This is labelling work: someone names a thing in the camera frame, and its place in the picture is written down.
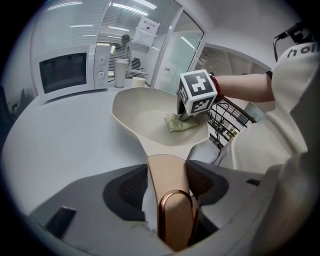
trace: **microwave oven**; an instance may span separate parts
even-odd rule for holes
[[[44,101],[74,93],[106,89],[111,46],[73,46],[57,49],[32,62],[32,78]]]

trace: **white table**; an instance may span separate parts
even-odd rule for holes
[[[110,84],[108,91],[70,95],[45,104],[37,97],[22,112],[5,141],[1,158],[10,191],[22,213],[29,215],[78,179],[147,163],[140,143],[110,115],[119,90]],[[207,140],[195,146],[190,157],[211,163],[217,152]],[[156,225],[156,201],[149,184],[143,210],[147,220]]]

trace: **green sponge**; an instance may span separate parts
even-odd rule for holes
[[[170,133],[182,132],[199,125],[199,122],[195,117],[190,117],[186,121],[181,121],[180,116],[181,114],[166,114],[165,120]]]

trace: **forearm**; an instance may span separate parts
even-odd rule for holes
[[[274,95],[271,79],[266,74],[222,75],[216,77],[220,93],[249,102],[271,102]]]

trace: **person in background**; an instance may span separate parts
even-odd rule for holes
[[[115,57],[117,59],[127,59],[130,65],[132,52],[128,45],[129,42],[130,42],[130,35],[124,34],[121,38],[121,45],[117,45],[114,51],[115,51]]]

